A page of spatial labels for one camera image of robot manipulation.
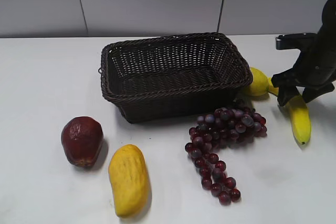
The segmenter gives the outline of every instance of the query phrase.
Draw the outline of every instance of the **yellow banana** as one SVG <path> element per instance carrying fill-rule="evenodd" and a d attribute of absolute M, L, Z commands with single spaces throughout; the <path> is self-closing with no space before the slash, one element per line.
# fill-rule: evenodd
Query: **yellow banana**
<path fill-rule="evenodd" d="M 268 78 L 268 83 L 268 92 L 278 95 L 279 88 L 273 86 L 271 78 Z M 309 111 L 302 96 L 297 95 L 290 99 L 286 104 L 286 108 L 289 111 L 292 131 L 296 141 L 301 145 L 307 144 L 311 135 L 311 123 Z"/>

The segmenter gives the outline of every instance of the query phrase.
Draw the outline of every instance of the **white table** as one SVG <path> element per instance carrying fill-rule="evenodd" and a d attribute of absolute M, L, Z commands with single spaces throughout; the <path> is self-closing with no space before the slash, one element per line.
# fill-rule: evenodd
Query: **white table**
<path fill-rule="evenodd" d="M 194 118 L 131 125 L 103 99 L 101 49 L 126 39 L 136 38 L 0 39 L 1 224 L 127 222 L 114 213 L 107 168 L 129 143 L 143 151 L 152 186 L 149 211 L 129 222 L 335 223 L 335 92 L 309 103 L 312 137 L 303 150 L 275 97 L 253 102 L 267 118 L 268 137 L 219 153 L 242 193 L 241 202 L 223 207 L 202 190 L 184 151 Z M 276 51 L 275 35 L 231 39 L 268 76 L 298 56 Z M 81 115 L 101 123 L 109 145 L 102 167 L 90 172 L 70 165 L 60 142 L 63 126 Z"/>

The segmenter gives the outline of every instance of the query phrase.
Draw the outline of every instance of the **red grape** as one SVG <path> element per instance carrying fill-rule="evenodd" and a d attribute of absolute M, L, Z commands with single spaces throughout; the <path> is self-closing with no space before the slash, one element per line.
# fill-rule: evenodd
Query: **red grape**
<path fill-rule="evenodd" d="M 203 153 L 203 157 L 208 160 L 210 158 L 210 153 L 209 152 L 205 152 Z"/>
<path fill-rule="evenodd" d="M 240 199 L 240 191 L 238 189 L 232 189 L 230 192 L 230 198 L 233 202 L 237 202 Z"/>
<path fill-rule="evenodd" d="M 203 159 L 202 157 L 198 157 L 198 158 L 195 160 L 194 164 L 195 164 L 195 166 L 196 166 L 197 168 L 202 168 L 202 167 L 205 166 L 205 161 L 204 161 L 204 159 Z"/>
<path fill-rule="evenodd" d="M 202 156 L 202 152 L 200 149 L 198 148 L 193 148 L 190 152 L 191 157 L 193 158 L 198 158 Z"/>
<path fill-rule="evenodd" d="M 211 170 L 209 167 L 202 167 L 201 169 L 199 169 L 199 174 L 202 177 L 210 177 L 211 176 Z"/>
<path fill-rule="evenodd" d="M 196 132 L 196 128 L 192 127 L 189 129 L 189 135 L 191 135 L 192 133 Z"/>
<path fill-rule="evenodd" d="M 218 199 L 219 199 L 219 202 L 224 206 L 227 206 L 231 203 L 230 195 L 226 191 L 222 191 L 218 195 Z"/>
<path fill-rule="evenodd" d="M 211 194 L 214 197 L 217 197 L 221 193 L 222 190 L 223 190 L 223 187 L 219 183 L 214 183 L 211 185 Z"/>
<path fill-rule="evenodd" d="M 226 164 L 224 161 L 217 161 L 215 164 L 215 168 L 219 168 L 222 172 L 226 170 Z"/>
<path fill-rule="evenodd" d="M 203 135 L 203 140 L 204 140 L 205 142 L 211 142 L 211 140 L 212 140 L 212 136 L 211 136 L 209 133 L 205 133 L 205 134 Z"/>
<path fill-rule="evenodd" d="M 214 113 L 215 117 L 219 118 L 221 112 L 222 112 L 221 109 L 217 109 L 217 110 L 215 110 L 215 113 Z"/>
<path fill-rule="evenodd" d="M 236 131 L 238 133 L 244 133 L 246 131 L 246 126 L 243 123 L 239 122 L 236 124 Z"/>
<path fill-rule="evenodd" d="M 261 119 L 260 119 L 260 123 L 261 123 L 262 125 L 265 125 L 265 124 L 266 124 L 266 118 L 261 117 Z"/>
<path fill-rule="evenodd" d="M 219 160 L 219 157 L 216 153 L 211 153 L 210 156 L 209 156 L 209 162 L 211 164 L 216 164 L 216 162 Z"/>
<path fill-rule="evenodd" d="M 184 149 L 186 152 L 190 153 L 194 148 L 194 145 L 193 143 L 187 143 L 185 146 L 184 146 Z"/>
<path fill-rule="evenodd" d="M 224 182 L 224 185 L 227 187 L 227 188 L 230 188 L 230 189 L 233 189 L 236 187 L 237 183 L 236 183 L 236 180 L 232 177 L 228 177 L 226 178 L 225 182 Z"/>
<path fill-rule="evenodd" d="M 203 138 L 201 136 L 195 137 L 192 139 L 192 142 L 196 147 L 202 147 L 204 144 Z"/>
<path fill-rule="evenodd" d="M 212 180 L 209 177 L 202 178 L 202 187 L 205 190 L 210 190 L 212 185 Z"/>

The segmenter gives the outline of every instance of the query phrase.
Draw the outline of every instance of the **grape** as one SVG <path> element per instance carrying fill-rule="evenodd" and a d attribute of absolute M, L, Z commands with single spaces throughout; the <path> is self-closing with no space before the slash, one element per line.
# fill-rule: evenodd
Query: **grape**
<path fill-rule="evenodd" d="M 215 113 L 214 113 L 215 117 L 216 117 L 216 118 L 219 118 L 221 112 L 222 112 L 221 109 L 217 109 L 217 110 L 215 110 Z"/>
<path fill-rule="evenodd" d="M 214 123 L 215 122 L 215 116 L 212 114 L 208 114 L 205 116 L 204 121 L 206 123 Z"/>
<path fill-rule="evenodd" d="M 219 160 L 219 157 L 216 153 L 211 153 L 210 156 L 209 156 L 209 162 L 211 164 L 216 164 L 216 162 Z"/>
<path fill-rule="evenodd" d="M 210 190 L 212 185 L 212 180 L 209 177 L 202 178 L 202 187 L 205 190 Z"/>
<path fill-rule="evenodd" d="M 220 136 L 221 138 L 227 138 L 227 129 L 221 129 L 221 130 L 219 131 L 219 136 Z"/>
<path fill-rule="evenodd" d="M 239 133 L 236 130 L 230 130 L 229 137 L 236 140 L 239 138 Z"/>
<path fill-rule="evenodd" d="M 217 180 L 223 178 L 224 177 L 223 174 L 224 174 L 223 171 L 219 168 L 214 168 L 212 170 L 212 177 L 213 177 L 214 181 L 217 181 Z"/>
<path fill-rule="evenodd" d="M 209 153 L 209 152 L 204 152 L 204 153 L 203 153 L 203 157 L 204 157 L 206 160 L 209 160 L 209 158 L 210 158 L 210 153 Z"/>
<path fill-rule="evenodd" d="M 202 168 L 205 166 L 205 161 L 202 157 L 198 157 L 195 162 L 194 162 L 194 165 L 197 167 L 197 168 Z"/>
<path fill-rule="evenodd" d="M 197 123 L 198 124 L 201 124 L 201 123 L 204 123 L 204 116 L 200 115 L 197 117 Z"/>
<path fill-rule="evenodd" d="M 236 124 L 236 131 L 238 133 L 244 133 L 246 131 L 246 126 L 243 123 L 237 123 Z"/>
<path fill-rule="evenodd" d="M 221 184 L 214 183 L 211 185 L 211 194 L 214 197 L 217 197 L 221 193 L 222 190 L 223 190 L 223 187 Z"/>
<path fill-rule="evenodd" d="M 198 137 L 198 136 L 200 136 L 199 132 L 193 132 L 193 133 L 191 133 L 190 138 L 194 139 L 195 137 Z"/>
<path fill-rule="evenodd" d="M 191 155 L 192 158 L 198 158 L 198 157 L 202 156 L 202 152 L 198 148 L 193 148 L 190 152 L 190 155 Z"/>
<path fill-rule="evenodd" d="M 250 127 L 253 125 L 254 121 L 251 116 L 249 115 L 243 115 L 241 117 L 241 122 L 244 123 L 247 127 Z"/>
<path fill-rule="evenodd" d="M 225 182 L 224 182 L 224 185 L 227 187 L 227 188 L 230 188 L 230 189 L 233 189 L 236 187 L 236 180 L 232 177 L 228 177 L 226 178 Z"/>
<path fill-rule="evenodd" d="M 266 118 L 261 117 L 261 119 L 260 119 L 260 123 L 261 123 L 262 125 L 265 125 L 265 124 L 266 124 Z"/>
<path fill-rule="evenodd" d="M 205 123 L 201 123 L 198 127 L 199 127 L 199 131 L 201 132 L 206 132 L 209 130 L 208 125 L 206 125 Z"/>
<path fill-rule="evenodd" d="M 222 129 L 222 128 L 224 128 L 224 126 L 225 126 L 224 122 L 223 122 L 222 119 L 220 119 L 220 118 L 216 118 L 216 120 L 215 120 L 215 125 L 216 125 L 216 127 L 219 128 L 219 129 Z"/>
<path fill-rule="evenodd" d="M 230 205 L 231 203 L 230 195 L 226 191 L 222 191 L 220 194 L 218 194 L 218 199 L 219 202 L 224 206 Z"/>
<path fill-rule="evenodd" d="M 210 177 L 211 176 L 211 170 L 209 167 L 202 167 L 199 169 L 199 174 L 202 176 L 202 177 Z"/>
<path fill-rule="evenodd" d="M 192 127 L 189 129 L 189 135 L 191 136 L 192 133 L 196 132 L 196 128 Z"/>
<path fill-rule="evenodd" d="M 235 111 L 235 119 L 240 119 L 244 115 L 242 110 Z"/>
<path fill-rule="evenodd" d="M 215 168 L 219 168 L 222 172 L 226 169 L 226 164 L 224 161 L 217 161 L 215 164 Z"/>
<path fill-rule="evenodd" d="M 259 122 L 254 123 L 254 131 L 258 132 L 261 130 L 261 124 Z"/>
<path fill-rule="evenodd" d="M 192 143 L 187 143 L 185 146 L 184 146 L 184 149 L 186 152 L 190 153 L 194 148 L 194 145 Z"/>
<path fill-rule="evenodd" d="M 237 202 L 240 199 L 240 191 L 238 189 L 232 189 L 230 192 L 230 198 L 233 202 Z"/>
<path fill-rule="evenodd" d="M 219 132 L 218 132 L 218 131 L 214 131 L 214 132 L 212 133 L 212 138 L 213 138 L 214 140 L 219 139 Z"/>
<path fill-rule="evenodd" d="M 208 143 L 205 143 L 203 145 L 202 151 L 203 152 L 209 152 L 209 151 L 211 151 L 211 148 L 212 148 L 212 144 L 208 142 Z"/>
<path fill-rule="evenodd" d="M 229 113 L 229 110 L 225 110 L 221 112 L 221 117 L 220 119 L 222 119 L 223 121 L 227 121 L 231 118 L 231 114 Z"/>
<path fill-rule="evenodd" d="M 262 116 L 259 113 L 255 112 L 255 113 L 252 114 L 252 118 L 253 118 L 254 121 L 260 122 Z"/>
<path fill-rule="evenodd" d="M 203 140 L 204 140 L 204 142 L 211 142 L 212 136 L 209 133 L 205 133 L 203 135 Z"/>
<path fill-rule="evenodd" d="M 195 137 L 194 139 L 192 139 L 192 143 L 196 146 L 196 147 L 202 147 L 204 144 L 203 138 L 201 136 Z"/>
<path fill-rule="evenodd" d="M 235 126 L 236 126 L 236 122 L 235 122 L 235 120 L 230 119 L 230 120 L 227 122 L 227 127 L 228 127 L 229 129 L 234 129 Z"/>

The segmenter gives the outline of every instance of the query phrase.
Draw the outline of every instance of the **dark brown wicker basket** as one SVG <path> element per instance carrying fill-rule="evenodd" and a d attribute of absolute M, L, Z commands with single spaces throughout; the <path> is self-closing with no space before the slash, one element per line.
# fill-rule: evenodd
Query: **dark brown wicker basket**
<path fill-rule="evenodd" d="M 253 80 L 237 47 L 219 33 L 107 45 L 100 73 L 103 97 L 130 123 L 213 111 Z"/>

